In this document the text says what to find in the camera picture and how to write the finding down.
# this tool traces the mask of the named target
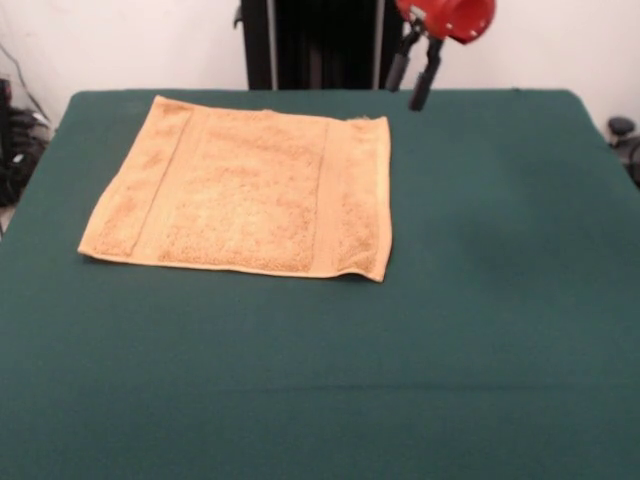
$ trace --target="green tablecloth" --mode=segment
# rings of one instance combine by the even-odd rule
[[[640,478],[640,194],[566,92],[161,92],[387,115],[384,284],[76,247],[154,92],[75,96],[0,246],[0,478]]]

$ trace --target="towel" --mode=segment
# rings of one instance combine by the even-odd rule
[[[78,251],[138,265],[382,282],[390,148],[386,118],[156,97]]]

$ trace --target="table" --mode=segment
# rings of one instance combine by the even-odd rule
[[[387,115],[386,281],[76,253],[156,93]],[[580,100],[73,97],[0,246],[0,478],[640,477],[640,196]]]

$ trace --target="black knob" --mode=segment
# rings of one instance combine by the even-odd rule
[[[616,137],[626,137],[636,129],[636,124],[625,117],[613,117],[609,120],[609,130]]]

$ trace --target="cable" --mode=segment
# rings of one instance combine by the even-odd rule
[[[9,61],[11,63],[13,63],[13,65],[16,67],[16,71],[18,72],[18,79],[20,80],[20,84],[22,85],[22,88],[26,92],[27,97],[29,97],[29,100],[31,100],[31,103],[33,104],[33,106],[36,107],[36,109],[38,110],[40,115],[42,115],[45,118],[45,120],[50,121],[49,117],[47,116],[47,114],[44,113],[44,110],[43,110],[42,106],[40,105],[40,103],[34,98],[33,95],[31,95],[31,92],[29,91],[29,88],[27,87],[27,82],[25,81],[24,75],[22,74],[22,68],[20,67],[20,62],[18,62],[18,60],[13,55],[11,55],[11,53],[9,53],[9,51],[2,44],[2,42],[0,42],[0,51],[2,53],[4,53],[4,55],[9,59]]]

